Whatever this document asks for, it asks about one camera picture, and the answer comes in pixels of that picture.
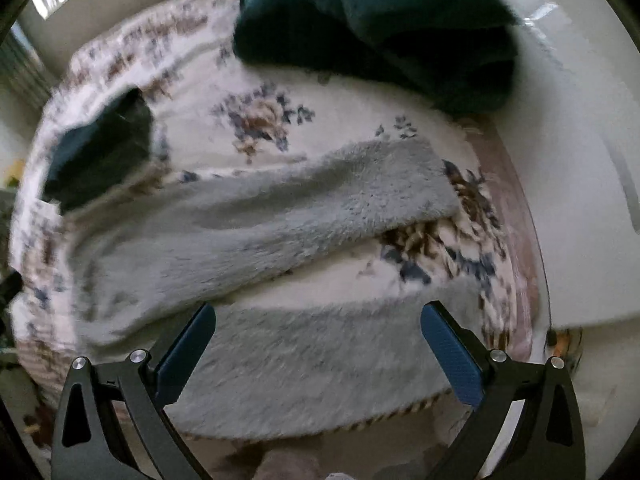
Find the curtain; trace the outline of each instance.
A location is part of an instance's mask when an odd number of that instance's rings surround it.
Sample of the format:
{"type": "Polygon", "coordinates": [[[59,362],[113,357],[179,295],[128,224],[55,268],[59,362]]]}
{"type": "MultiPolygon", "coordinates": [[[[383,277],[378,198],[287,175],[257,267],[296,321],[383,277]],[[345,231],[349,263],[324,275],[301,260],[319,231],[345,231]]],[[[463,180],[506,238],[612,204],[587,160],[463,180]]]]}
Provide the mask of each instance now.
{"type": "Polygon", "coordinates": [[[0,80],[38,112],[57,83],[17,23],[0,44],[0,80]]]}

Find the metal screw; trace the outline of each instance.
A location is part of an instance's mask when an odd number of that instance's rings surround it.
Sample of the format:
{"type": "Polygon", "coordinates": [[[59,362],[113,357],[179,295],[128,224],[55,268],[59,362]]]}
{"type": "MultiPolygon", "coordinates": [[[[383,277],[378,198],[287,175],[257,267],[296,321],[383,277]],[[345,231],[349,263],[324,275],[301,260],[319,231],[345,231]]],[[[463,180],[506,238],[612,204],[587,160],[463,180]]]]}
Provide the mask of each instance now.
{"type": "Polygon", "coordinates": [[[489,356],[491,357],[491,361],[495,361],[496,363],[503,363],[507,360],[507,354],[502,350],[491,350],[489,356]]]}
{"type": "Polygon", "coordinates": [[[86,359],[84,357],[79,357],[74,360],[72,367],[74,368],[74,370],[82,370],[85,364],[86,364],[86,359]]]}
{"type": "Polygon", "coordinates": [[[141,363],[146,359],[146,350],[134,350],[129,356],[132,363],[141,363]]]}
{"type": "Polygon", "coordinates": [[[558,370],[562,370],[562,368],[564,368],[564,361],[562,361],[561,358],[559,357],[552,357],[551,358],[551,365],[553,368],[557,368],[558,370]]]}

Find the dark green cloth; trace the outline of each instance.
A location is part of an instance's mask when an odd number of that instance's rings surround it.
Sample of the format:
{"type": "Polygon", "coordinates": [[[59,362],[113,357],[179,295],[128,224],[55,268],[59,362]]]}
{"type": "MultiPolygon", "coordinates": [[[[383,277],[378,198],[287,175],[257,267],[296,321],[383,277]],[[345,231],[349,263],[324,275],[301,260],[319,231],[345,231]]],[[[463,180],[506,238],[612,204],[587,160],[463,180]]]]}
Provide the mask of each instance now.
{"type": "Polygon", "coordinates": [[[451,114],[499,108],[512,85],[514,19],[500,0],[241,0],[246,62],[393,82],[451,114]]]}
{"type": "Polygon", "coordinates": [[[98,198],[149,159],[153,123],[139,89],[109,103],[93,123],[69,130],[52,152],[42,199],[62,214],[98,198]]]}

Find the fluffy gray towel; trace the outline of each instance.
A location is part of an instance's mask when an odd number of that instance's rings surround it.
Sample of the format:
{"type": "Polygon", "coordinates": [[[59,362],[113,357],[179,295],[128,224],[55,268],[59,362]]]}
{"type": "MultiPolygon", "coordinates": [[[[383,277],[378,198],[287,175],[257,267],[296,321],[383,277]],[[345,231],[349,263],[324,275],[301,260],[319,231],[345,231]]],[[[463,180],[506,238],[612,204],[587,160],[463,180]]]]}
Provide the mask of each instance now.
{"type": "Polygon", "coordinates": [[[465,276],[405,298],[218,307],[216,333],[166,411],[191,434],[271,440],[408,408],[449,387],[420,331],[423,305],[440,300],[480,337],[478,295],[478,282],[465,276]]]}
{"type": "Polygon", "coordinates": [[[287,170],[176,185],[114,206],[76,233],[68,256],[79,346],[95,358],[195,301],[457,207],[421,137],[355,144],[287,170]]]}

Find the blue gripper pad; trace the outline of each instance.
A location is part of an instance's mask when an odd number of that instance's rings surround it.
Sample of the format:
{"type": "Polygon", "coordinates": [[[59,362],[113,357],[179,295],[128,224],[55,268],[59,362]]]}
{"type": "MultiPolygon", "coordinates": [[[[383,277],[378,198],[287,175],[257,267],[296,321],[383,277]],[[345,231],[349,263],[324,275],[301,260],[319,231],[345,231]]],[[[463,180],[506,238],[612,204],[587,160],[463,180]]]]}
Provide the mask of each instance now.
{"type": "Polygon", "coordinates": [[[207,303],[191,319],[158,369],[154,397],[158,408],[177,402],[215,331],[216,311],[207,303]]]}
{"type": "Polygon", "coordinates": [[[480,368],[447,322],[430,304],[422,308],[420,329],[458,400],[477,408],[484,397],[480,368]]]}

